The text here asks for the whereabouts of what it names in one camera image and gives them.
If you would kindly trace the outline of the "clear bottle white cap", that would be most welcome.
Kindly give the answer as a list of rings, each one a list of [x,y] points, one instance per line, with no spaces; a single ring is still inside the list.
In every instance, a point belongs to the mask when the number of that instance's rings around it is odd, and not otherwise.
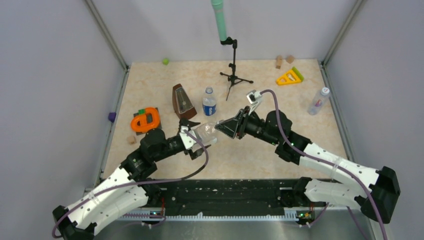
[[[216,144],[218,131],[215,129],[217,122],[207,122],[194,129],[195,136],[204,146]]]

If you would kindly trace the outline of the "clear Pepsi plastic bottle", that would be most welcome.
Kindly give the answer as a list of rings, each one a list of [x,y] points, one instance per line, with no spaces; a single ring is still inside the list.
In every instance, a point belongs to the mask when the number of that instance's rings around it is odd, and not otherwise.
[[[205,116],[212,116],[217,111],[217,101],[214,96],[214,90],[211,86],[205,88],[202,96],[202,109]]]

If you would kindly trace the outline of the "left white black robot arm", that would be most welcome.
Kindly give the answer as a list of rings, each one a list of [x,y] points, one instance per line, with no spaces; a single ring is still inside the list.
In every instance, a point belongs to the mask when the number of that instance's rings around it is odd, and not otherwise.
[[[64,240],[92,240],[106,226],[135,208],[154,207],[160,202],[160,184],[187,180],[200,173],[180,178],[151,179],[156,163],[178,153],[196,159],[208,154],[208,145],[196,135],[196,122],[180,120],[178,133],[167,138],[160,128],[149,130],[139,147],[97,187],[68,206],[59,205],[52,214],[55,225],[52,237]]]

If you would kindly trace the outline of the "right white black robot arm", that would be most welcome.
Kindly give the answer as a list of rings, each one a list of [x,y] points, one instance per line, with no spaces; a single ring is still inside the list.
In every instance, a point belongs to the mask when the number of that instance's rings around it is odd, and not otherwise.
[[[272,144],[282,160],[315,169],[332,181],[301,177],[292,188],[292,203],[310,202],[359,209],[366,217],[389,224],[400,197],[396,172],[389,167],[366,167],[335,155],[291,130],[292,121],[279,111],[270,111],[265,119],[247,106],[236,116],[220,121],[215,128],[232,139],[245,135]]]

